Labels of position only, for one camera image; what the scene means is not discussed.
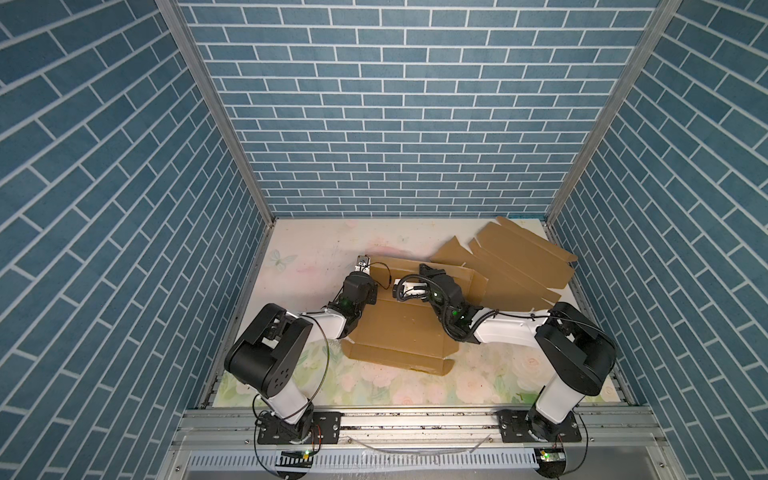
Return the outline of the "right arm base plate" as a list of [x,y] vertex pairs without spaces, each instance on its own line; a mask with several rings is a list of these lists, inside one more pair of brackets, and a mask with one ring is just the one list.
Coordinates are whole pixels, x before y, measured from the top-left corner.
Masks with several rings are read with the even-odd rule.
[[579,443],[582,434],[575,414],[569,412],[561,423],[554,423],[535,408],[501,409],[494,413],[504,443]]

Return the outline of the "brown cardboard box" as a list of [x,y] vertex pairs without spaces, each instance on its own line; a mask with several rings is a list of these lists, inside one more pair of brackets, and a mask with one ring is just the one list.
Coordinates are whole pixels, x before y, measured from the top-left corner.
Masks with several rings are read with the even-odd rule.
[[437,376],[447,375],[454,366],[450,358],[459,343],[444,331],[433,308],[421,300],[397,301],[392,294],[395,282],[417,273],[414,260],[373,256],[370,274],[382,283],[374,305],[364,308],[357,327],[341,340],[344,355],[370,362]]

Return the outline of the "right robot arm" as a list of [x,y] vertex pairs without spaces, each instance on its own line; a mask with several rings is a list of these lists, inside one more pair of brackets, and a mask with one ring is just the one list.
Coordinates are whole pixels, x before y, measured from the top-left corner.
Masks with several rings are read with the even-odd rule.
[[525,417],[539,441],[555,441],[573,423],[573,409],[583,398],[600,394],[616,362],[614,340],[567,302],[529,313],[473,305],[445,270],[426,264],[397,280],[393,297],[429,303],[444,332],[457,342],[539,348],[554,370]]

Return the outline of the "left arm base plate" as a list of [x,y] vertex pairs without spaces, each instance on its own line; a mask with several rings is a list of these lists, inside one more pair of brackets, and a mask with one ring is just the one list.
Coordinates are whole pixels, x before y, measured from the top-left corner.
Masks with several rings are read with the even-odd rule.
[[259,445],[308,444],[313,436],[315,442],[337,444],[341,430],[342,413],[320,411],[303,414],[295,424],[280,419],[274,412],[263,411],[258,417]]

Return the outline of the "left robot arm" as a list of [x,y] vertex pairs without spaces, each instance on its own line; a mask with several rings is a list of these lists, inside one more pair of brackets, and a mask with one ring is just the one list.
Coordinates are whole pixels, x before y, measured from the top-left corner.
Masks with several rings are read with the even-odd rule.
[[228,351],[224,368],[254,389],[271,412],[258,421],[291,441],[315,430],[314,405],[292,380],[307,344],[347,337],[366,306],[377,300],[378,283],[367,273],[347,275],[336,297],[318,312],[294,314],[266,304]]

